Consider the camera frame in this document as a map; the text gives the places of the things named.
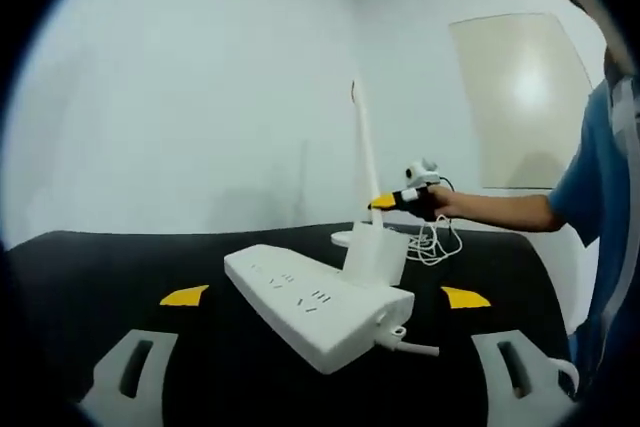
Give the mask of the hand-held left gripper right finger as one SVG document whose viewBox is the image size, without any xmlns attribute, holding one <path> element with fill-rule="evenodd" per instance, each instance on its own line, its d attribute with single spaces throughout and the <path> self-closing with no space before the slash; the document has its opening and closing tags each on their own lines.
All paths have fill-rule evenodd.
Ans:
<svg viewBox="0 0 640 427">
<path fill-rule="evenodd" d="M 444 286 L 439 410 L 445 417 L 565 417 L 578 373 L 556 303 L 513 289 Z"/>
</svg>

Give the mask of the person's right hand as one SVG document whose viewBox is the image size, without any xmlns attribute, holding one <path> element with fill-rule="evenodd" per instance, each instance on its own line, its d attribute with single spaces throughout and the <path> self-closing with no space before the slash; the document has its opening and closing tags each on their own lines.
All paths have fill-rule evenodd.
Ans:
<svg viewBox="0 0 640 427">
<path fill-rule="evenodd" d="M 449 188 L 431 185 L 428 187 L 432 199 L 435 217 L 444 216 L 450 219 L 465 218 L 467 214 L 467 194 Z"/>
</svg>

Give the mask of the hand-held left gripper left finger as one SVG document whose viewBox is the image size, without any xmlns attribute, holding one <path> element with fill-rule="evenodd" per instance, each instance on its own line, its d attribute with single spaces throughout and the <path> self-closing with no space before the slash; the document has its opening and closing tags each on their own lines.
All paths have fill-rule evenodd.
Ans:
<svg viewBox="0 0 640 427">
<path fill-rule="evenodd" d="M 94 420 L 161 420 L 165 375 L 182 328 L 130 330 L 95 365 L 82 408 Z"/>
</svg>

